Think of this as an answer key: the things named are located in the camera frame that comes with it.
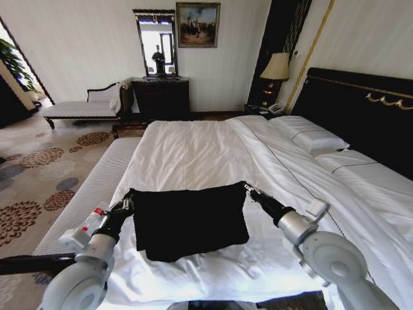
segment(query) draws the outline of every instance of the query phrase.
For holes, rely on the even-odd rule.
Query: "wooden dresser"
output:
[[[189,79],[143,77],[132,85],[144,119],[188,119]]]

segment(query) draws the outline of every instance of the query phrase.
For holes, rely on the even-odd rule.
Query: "black towel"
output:
[[[137,250],[174,262],[249,239],[243,216],[245,182],[200,191],[134,193]]]

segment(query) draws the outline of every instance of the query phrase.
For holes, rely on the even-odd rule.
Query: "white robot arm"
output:
[[[367,281],[366,261],[353,243],[332,232],[317,232],[317,222],[328,211],[329,204],[315,199],[306,217],[247,183],[245,188],[283,231],[284,246],[298,257],[302,268],[324,286],[337,285],[347,310],[398,309],[381,289]],[[133,213],[133,199],[128,195],[106,212],[101,228],[76,255],[76,263],[48,285],[42,300],[44,310],[92,310],[100,305],[114,265],[114,246],[124,220]]]

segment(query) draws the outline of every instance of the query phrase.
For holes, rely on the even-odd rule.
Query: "mirror frame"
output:
[[[139,40],[141,42],[141,51],[142,51],[142,56],[143,56],[143,64],[145,65],[145,72],[146,76],[148,78],[176,78],[178,77],[178,61],[176,57],[176,31],[175,31],[175,19],[176,19],[176,14],[175,10],[145,10],[145,9],[133,9],[134,12],[135,20],[136,20],[136,26],[137,26],[137,33],[139,34]],[[147,13],[147,14],[173,14],[174,17],[171,19],[171,26],[172,26],[172,35],[174,37],[174,48],[173,48],[173,58],[174,58],[174,64],[175,64],[175,73],[174,74],[167,74],[165,77],[159,77],[156,76],[155,74],[149,74],[148,72],[148,65],[146,63],[146,58],[145,58],[145,48],[143,46],[142,42],[142,33],[141,33],[141,27],[139,26],[139,19],[135,15],[135,13]]]

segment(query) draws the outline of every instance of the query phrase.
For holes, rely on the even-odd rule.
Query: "red label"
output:
[[[98,213],[98,215],[102,216],[104,211],[100,208],[96,208],[93,210],[93,212]]]

